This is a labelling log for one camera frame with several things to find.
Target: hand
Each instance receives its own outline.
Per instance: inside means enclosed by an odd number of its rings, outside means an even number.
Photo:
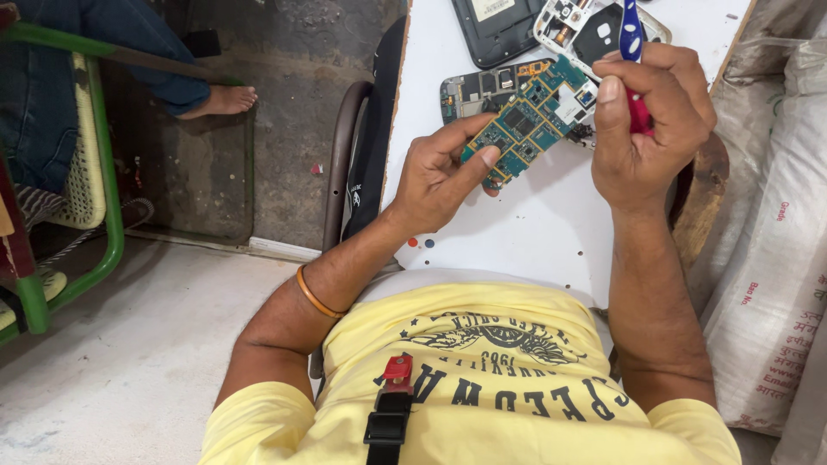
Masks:
[[[715,128],[717,117],[694,50],[647,42],[640,64],[608,54],[592,66],[597,146],[591,175],[612,209],[663,214],[669,184]],[[643,95],[655,134],[629,134],[626,87]]]
[[[482,113],[460,118],[411,142],[396,197],[383,212],[406,237],[434,233],[448,224],[500,158],[500,149],[488,146],[460,163],[466,143],[494,117]]]

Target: bare foot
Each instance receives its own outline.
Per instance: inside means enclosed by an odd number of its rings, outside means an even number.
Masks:
[[[234,115],[252,108],[257,98],[256,89],[252,87],[211,85],[209,97],[203,103],[178,117],[193,119],[204,115]]]

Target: green circuit board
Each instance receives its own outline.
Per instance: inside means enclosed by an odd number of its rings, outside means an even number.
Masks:
[[[462,152],[468,161],[485,146],[502,155],[483,185],[502,189],[548,147],[595,111],[597,86],[563,56],[548,70],[520,85],[519,91]]]

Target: blue jeans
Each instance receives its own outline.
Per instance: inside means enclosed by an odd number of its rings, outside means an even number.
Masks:
[[[15,0],[23,21],[172,60],[192,54],[142,0]],[[60,192],[78,135],[69,52],[0,42],[0,142],[15,183]],[[127,66],[180,115],[209,97],[201,79]]]

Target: red clip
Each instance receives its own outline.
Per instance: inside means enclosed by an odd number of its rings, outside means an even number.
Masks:
[[[643,102],[643,95],[626,88],[626,98],[629,100],[629,113],[632,115],[632,124],[629,127],[630,134],[645,134],[654,136],[652,126],[652,114]]]
[[[385,382],[388,392],[409,391],[413,359],[410,355],[397,355],[388,360],[385,372],[382,373],[382,377],[388,380]]]

